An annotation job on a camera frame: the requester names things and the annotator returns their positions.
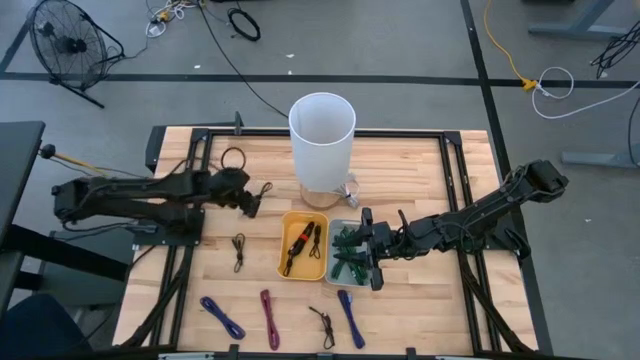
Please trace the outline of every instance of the orange tray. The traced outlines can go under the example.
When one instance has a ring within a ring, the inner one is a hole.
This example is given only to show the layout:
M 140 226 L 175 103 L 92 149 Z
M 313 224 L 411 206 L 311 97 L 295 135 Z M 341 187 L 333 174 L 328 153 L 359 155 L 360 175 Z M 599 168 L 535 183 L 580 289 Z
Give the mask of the orange tray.
M 322 227 L 320 232 L 320 259 L 309 257 L 315 237 L 312 232 L 300 255 L 293 259 L 293 266 L 289 276 L 284 276 L 283 272 L 287 267 L 287 259 L 289 258 L 287 251 L 311 221 Z M 289 211 L 284 214 L 282 217 L 282 245 L 280 248 L 280 265 L 277 269 L 278 274 L 289 280 L 316 281 L 322 279 L 327 272 L 328 234 L 329 219 L 324 214 L 306 211 Z

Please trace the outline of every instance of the white cylinder container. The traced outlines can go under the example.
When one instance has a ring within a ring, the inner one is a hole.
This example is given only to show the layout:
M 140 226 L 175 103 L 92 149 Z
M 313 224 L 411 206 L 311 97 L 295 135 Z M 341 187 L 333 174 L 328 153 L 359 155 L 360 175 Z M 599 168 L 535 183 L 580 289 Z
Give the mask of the white cylinder container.
M 300 98 L 289 111 L 296 176 L 307 190 L 330 192 L 349 173 L 356 113 L 349 102 L 330 93 Z

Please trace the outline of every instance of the gray floor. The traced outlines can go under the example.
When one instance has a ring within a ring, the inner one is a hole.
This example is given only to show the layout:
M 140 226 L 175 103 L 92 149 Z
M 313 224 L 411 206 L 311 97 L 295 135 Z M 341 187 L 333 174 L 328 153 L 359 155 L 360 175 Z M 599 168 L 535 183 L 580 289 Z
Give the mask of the gray floor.
M 549 66 L 563 66 L 576 79 L 593 80 L 595 69 L 589 62 L 605 43 L 532 37 L 526 31 L 528 22 L 572 19 L 586 3 L 494 0 L 491 27 L 525 76 L 537 78 Z M 122 40 L 128 54 L 144 46 L 143 0 L 78 0 L 77 4 Z M 484 32 L 485 4 L 471 1 L 489 76 L 515 78 Z M 5 4 L 0 14 L 0 51 L 11 43 L 30 6 L 30 0 Z M 224 16 L 228 6 L 209 8 Z M 230 38 L 230 28 L 211 20 L 243 73 L 477 76 L 457 1 L 263 0 L 243 2 L 243 7 L 262 28 L 258 43 Z M 600 23 L 630 26 L 637 18 L 632 0 L 618 0 Z M 637 51 L 607 71 L 607 80 L 636 80 Z M 8 71 L 43 72 L 28 38 Z M 232 74 L 233 70 L 209 38 L 200 14 L 189 10 L 183 21 L 171 23 L 165 35 L 150 41 L 138 59 L 118 65 L 114 73 Z M 260 83 L 254 88 L 285 111 L 310 92 L 341 94 L 354 105 L 360 127 L 489 129 L 476 86 Z M 635 358 L 640 352 L 640 228 L 634 220 L 640 210 L 639 173 L 567 166 L 559 162 L 559 153 L 623 151 L 626 119 L 638 92 L 566 120 L 548 121 L 532 111 L 530 94 L 518 88 L 492 91 L 512 165 L 546 158 L 571 180 L 562 199 L 523 208 L 556 354 Z M 541 107 L 548 113 L 563 113 L 619 92 L 578 89 L 563 102 L 542 101 Z M 55 143 L 61 152 L 139 173 L 146 171 L 144 147 L 153 125 L 229 121 L 236 110 L 247 125 L 286 125 L 240 83 L 104 82 L 89 93 L 107 108 L 99 110 L 45 82 L 0 81 L 4 110 L 0 121 L 43 120 L 44 142 Z M 37 161 L 17 223 L 41 232 L 58 228 L 49 188 L 74 176 L 56 164 Z M 83 328 L 91 329 L 88 324 L 95 322 L 88 320 Z M 105 329 L 102 338 L 107 339 L 110 331 L 112 327 Z

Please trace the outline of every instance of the wooden tabletop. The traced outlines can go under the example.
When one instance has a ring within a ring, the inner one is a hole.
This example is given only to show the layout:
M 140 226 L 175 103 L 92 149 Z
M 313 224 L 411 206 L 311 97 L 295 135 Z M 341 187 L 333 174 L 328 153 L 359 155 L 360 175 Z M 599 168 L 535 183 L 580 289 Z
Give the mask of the wooden tabletop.
M 190 134 L 189 127 L 167 128 L 157 177 L 164 176 L 186 157 Z M 471 190 L 474 199 L 479 199 L 498 186 L 488 136 L 485 131 L 461 131 L 461 135 Z M 347 288 L 353 295 L 356 324 L 366 341 L 363 349 L 356 349 L 336 295 L 340 287 L 325 281 L 285 280 L 276 273 L 283 214 L 290 210 L 311 210 L 300 199 L 289 138 L 221 136 L 215 137 L 213 144 L 212 159 L 216 163 L 229 146 L 245 151 L 245 171 L 251 176 L 249 191 L 258 192 L 266 181 L 274 186 L 263 199 L 255 219 L 241 216 L 239 210 L 205 205 L 203 238 L 191 267 L 179 350 L 227 351 L 230 344 L 237 343 L 240 351 L 271 352 L 259 296 L 261 290 L 269 289 L 280 333 L 280 352 L 325 351 L 320 318 L 308 309 L 313 306 L 331 316 L 336 340 L 331 350 L 334 353 L 404 354 L 407 347 L 415 347 L 418 354 L 472 353 L 454 251 L 432 251 L 413 261 L 381 262 L 385 278 L 381 291 Z M 453 148 L 449 151 L 457 194 L 462 194 Z M 361 205 L 373 210 L 374 221 L 388 221 L 392 226 L 400 225 L 398 209 L 409 220 L 448 211 L 441 161 L 436 140 L 356 138 L 351 170 L 360 184 Z M 330 220 L 360 218 L 360 209 L 344 204 L 324 213 Z M 236 274 L 233 272 L 236 253 L 230 239 L 239 232 L 247 240 L 244 267 Z M 131 336 L 155 304 L 166 251 L 165 247 L 154 249 L 131 271 L 114 344 Z M 508 251 L 495 250 L 485 251 L 485 257 L 496 307 L 522 341 L 536 348 L 517 259 Z M 240 341 L 231 339 L 221 323 L 202 309 L 199 303 L 202 296 L 214 299 L 244 328 L 246 337 Z M 489 348 L 484 312 L 479 304 L 476 307 L 483 344 Z M 161 343 L 168 340 L 172 313 L 173 302 L 166 313 Z

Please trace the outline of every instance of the black fan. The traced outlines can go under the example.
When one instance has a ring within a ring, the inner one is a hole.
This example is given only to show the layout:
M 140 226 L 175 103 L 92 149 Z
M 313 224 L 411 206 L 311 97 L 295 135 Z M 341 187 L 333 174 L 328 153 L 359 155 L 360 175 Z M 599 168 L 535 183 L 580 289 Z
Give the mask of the black fan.
M 120 47 L 108 56 L 102 34 Z M 31 45 L 50 82 L 104 108 L 85 90 L 104 79 L 108 65 L 125 58 L 122 44 L 98 26 L 77 5 L 66 0 L 41 0 L 29 13 Z

